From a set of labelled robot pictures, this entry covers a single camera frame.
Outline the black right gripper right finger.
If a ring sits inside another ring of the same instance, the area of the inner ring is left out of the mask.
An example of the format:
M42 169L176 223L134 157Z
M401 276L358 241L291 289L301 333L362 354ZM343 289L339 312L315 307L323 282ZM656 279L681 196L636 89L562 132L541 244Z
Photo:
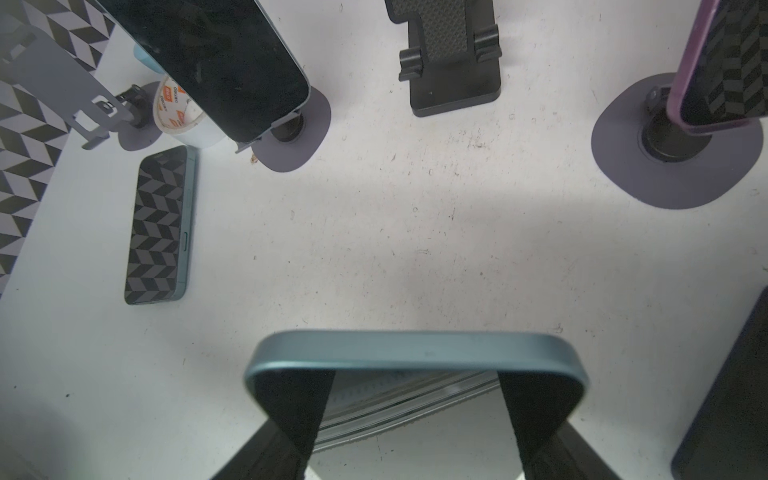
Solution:
M500 372L500 387L527 479L616 479L568 421L586 387L544 372Z

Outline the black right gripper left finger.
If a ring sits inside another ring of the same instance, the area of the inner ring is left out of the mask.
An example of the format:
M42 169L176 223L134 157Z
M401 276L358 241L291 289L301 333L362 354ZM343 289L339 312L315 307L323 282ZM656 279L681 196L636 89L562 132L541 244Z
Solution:
M214 477L304 479L334 379L333 370L314 369L248 375L246 386L267 420Z

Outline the purple round stand purple phone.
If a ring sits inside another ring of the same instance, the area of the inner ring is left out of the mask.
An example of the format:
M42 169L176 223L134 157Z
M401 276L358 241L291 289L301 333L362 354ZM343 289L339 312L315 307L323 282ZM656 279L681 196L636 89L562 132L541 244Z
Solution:
M642 79L599 116L591 136L597 166L621 190L662 209L683 210L720 198L754 167L763 150L758 121L690 135L670 121L674 75Z

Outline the purple phone on stand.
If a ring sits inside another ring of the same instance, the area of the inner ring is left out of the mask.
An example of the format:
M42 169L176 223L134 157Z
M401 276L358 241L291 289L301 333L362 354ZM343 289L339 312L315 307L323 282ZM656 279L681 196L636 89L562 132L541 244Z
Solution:
M767 2L702 1L667 103L691 134L748 125L767 116Z

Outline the clear packing tape roll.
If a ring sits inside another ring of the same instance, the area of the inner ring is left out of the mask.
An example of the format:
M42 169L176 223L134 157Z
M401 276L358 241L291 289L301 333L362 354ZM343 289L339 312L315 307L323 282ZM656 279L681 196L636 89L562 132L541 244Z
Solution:
M181 143L206 149L225 138L224 132L170 76L159 83L152 107L158 129Z

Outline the light blue earbuds case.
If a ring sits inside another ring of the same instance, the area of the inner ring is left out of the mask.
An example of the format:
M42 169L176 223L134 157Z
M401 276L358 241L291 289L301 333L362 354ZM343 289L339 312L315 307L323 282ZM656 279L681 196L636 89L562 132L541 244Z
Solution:
M153 72L164 75L165 70L155 61L139 44L135 44L133 47L134 57L142 63L145 67L149 68Z

